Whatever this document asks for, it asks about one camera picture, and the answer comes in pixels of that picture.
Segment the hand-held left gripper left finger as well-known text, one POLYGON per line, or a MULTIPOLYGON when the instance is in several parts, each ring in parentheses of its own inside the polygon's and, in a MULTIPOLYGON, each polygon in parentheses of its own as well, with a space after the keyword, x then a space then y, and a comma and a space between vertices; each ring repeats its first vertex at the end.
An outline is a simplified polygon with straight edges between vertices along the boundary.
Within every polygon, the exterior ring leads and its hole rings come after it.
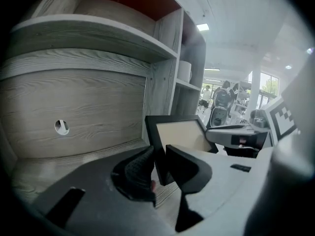
POLYGON ((48 187, 33 207, 72 236, 173 236, 152 191, 151 146, 85 163, 48 187))

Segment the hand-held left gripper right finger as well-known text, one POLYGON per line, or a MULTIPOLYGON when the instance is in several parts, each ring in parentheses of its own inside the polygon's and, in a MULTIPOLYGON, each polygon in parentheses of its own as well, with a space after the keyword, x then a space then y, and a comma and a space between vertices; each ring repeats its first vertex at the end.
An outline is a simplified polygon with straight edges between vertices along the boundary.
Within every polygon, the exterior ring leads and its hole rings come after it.
POLYGON ((180 188, 179 233, 244 233, 264 185, 272 148, 257 158, 167 145, 166 163, 180 188))

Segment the white metal shelf rack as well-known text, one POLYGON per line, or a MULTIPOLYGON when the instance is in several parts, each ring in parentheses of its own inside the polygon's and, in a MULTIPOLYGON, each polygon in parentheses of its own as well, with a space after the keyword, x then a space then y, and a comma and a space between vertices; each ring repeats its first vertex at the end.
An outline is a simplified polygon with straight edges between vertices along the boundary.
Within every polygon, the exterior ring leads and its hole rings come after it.
POLYGON ((233 91, 235 99, 231 108, 231 113, 235 118, 244 118, 251 94, 251 83, 248 81, 239 81, 233 91))

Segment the white mug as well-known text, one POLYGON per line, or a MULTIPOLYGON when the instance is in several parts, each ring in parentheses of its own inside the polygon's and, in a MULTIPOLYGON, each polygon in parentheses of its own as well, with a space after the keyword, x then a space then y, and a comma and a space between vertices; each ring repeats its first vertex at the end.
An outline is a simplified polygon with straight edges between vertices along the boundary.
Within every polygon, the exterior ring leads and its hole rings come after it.
POLYGON ((191 63, 187 61, 180 60, 179 61, 179 67, 178 67, 178 73, 177 78, 189 83, 192 77, 192 71, 191 71, 191 63))

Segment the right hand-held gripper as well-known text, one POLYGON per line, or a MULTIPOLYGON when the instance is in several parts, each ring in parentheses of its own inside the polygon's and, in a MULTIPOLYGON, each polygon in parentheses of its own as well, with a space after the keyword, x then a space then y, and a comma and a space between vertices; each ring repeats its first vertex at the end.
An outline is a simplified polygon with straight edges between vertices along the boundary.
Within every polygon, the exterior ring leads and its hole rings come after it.
POLYGON ((228 148, 263 148, 274 147, 282 138, 296 132, 290 110, 284 100, 277 97, 251 111, 250 124, 211 127, 205 131, 205 137, 211 143, 228 148))

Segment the dark framed picture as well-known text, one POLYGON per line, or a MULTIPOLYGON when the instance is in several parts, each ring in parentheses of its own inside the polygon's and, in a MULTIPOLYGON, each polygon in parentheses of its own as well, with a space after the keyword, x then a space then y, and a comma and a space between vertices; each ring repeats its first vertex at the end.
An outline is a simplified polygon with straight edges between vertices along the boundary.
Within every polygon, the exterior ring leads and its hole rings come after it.
POLYGON ((154 149, 159 182, 163 186, 174 181, 166 163, 167 145, 179 145, 210 153, 219 151, 215 143, 206 139, 206 127, 198 115, 146 116, 145 124, 150 145, 154 149))

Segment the glass window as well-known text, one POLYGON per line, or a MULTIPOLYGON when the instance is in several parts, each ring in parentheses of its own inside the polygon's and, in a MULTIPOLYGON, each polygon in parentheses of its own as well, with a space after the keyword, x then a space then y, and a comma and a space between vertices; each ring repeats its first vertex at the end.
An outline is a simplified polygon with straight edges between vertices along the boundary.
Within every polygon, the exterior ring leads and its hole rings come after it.
POLYGON ((279 78, 261 72, 259 92, 276 98, 279 93, 279 78))

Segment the wooden desk shelf unit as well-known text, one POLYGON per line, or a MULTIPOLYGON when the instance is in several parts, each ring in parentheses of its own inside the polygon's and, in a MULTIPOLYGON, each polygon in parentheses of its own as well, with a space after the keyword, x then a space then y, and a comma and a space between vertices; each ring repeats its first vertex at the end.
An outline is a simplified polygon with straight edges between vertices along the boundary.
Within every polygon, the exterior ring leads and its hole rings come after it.
POLYGON ((0 125, 19 159, 144 138, 144 118, 169 115, 177 89, 195 112, 206 43, 177 0, 40 0, 5 39, 0 125))

